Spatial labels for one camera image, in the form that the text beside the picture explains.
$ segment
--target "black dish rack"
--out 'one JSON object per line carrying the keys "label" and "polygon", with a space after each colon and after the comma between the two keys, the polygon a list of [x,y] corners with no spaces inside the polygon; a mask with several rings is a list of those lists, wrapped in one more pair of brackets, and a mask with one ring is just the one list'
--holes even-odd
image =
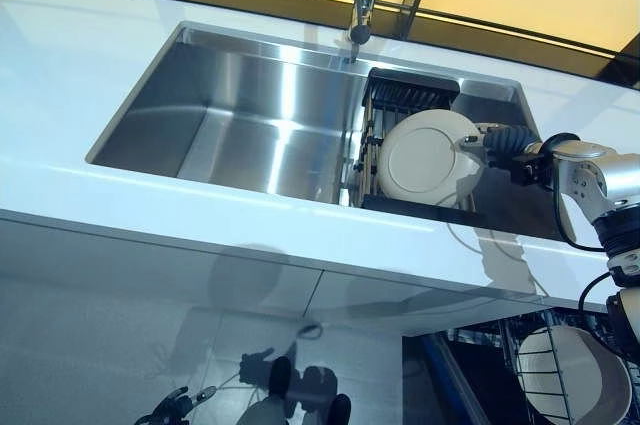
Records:
{"label": "black dish rack", "polygon": [[459,94],[460,85],[448,77],[371,69],[362,100],[362,138],[358,160],[353,166],[355,177],[350,187],[352,206],[487,228],[484,215],[469,211],[473,210],[472,203],[464,209],[454,209],[396,200],[384,196],[378,185],[378,157],[387,133],[415,113],[433,109],[451,110],[451,104]]}

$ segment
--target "stainless steel sink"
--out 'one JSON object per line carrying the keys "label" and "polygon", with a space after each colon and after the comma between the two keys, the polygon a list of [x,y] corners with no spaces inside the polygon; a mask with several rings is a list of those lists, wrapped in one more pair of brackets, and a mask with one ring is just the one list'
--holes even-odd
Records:
{"label": "stainless steel sink", "polygon": [[[361,102],[372,67],[454,79],[460,94],[453,110],[475,122],[536,129],[516,82],[433,65],[381,62],[366,54],[351,63],[349,53],[182,23],[87,160],[346,204],[347,173],[359,149]],[[503,176],[493,180],[508,184]],[[505,195],[491,198],[491,181],[479,189],[483,187],[485,202],[495,202],[488,206],[504,209],[500,202]],[[514,200],[518,193],[513,191]],[[534,203],[534,215],[539,210]],[[516,214],[520,221],[522,214]],[[543,217],[531,234],[548,235],[543,230],[549,230],[549,223]]]}

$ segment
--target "white cabinet door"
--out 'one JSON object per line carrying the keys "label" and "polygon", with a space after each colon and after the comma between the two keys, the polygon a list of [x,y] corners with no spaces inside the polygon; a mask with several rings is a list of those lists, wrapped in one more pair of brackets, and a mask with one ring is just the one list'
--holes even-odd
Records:
{"label": "white cabinet door", "polygon": [[537,303],[325,272],[307,317],[412,336],[543,308]]}
{"label": "white cabinet door", "polygon": [[210,253],[0,220],[0,273],[115,296],[302,316],[320,272],[293,266],[276,250],[245,247],[267,253],[257,259],[242,245]]}

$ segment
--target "white plate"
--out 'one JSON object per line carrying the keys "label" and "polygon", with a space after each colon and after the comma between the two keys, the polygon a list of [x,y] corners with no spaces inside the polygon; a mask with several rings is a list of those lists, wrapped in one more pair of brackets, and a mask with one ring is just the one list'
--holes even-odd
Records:
{"label": "white plate", "polygon": [[441,206],[469,195],[482,164],[463,152],[458,141],[477,134],[473,122],[449,110],[425,110],[405,118],[380,147],[378,180],[385,195]]}
{"label": "white plate", "polygon": [[[545,328],[529,335],[518,351],[519,378],[525,392],[562,393],[560,378],[550,350]],[[631,383],[622,361],[602,348],[589,333],[567,326],[551,327],[559,368],[567,392],[569,408],[578,425],[614,425],[624,418],[631,404]],[[529,402],[543,414],[566,416],[561,396],[527,393]],[[567,420],[548,418],[557,425]]]}

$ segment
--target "white bowl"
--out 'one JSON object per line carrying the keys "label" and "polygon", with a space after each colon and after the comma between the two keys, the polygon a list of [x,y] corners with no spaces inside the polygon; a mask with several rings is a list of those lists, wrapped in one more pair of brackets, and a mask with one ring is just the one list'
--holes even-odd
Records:
{"label": "white bowl", "polygon": [[[614,425],[622,420],[631,404],[631,382],[622,361],[579,328],[553,326],[551,333],[574,423]],[[516,363],[524,372],[519,382],[525,392],[562,393],[557,373],[531,373],[557,371],[552,353],[532,353],[550,349],[546,328],[522,342]],[[567,416],[562,396],[527,393],[527,399],[542,414]],[[547,419],[557,425],[568,423]]]}

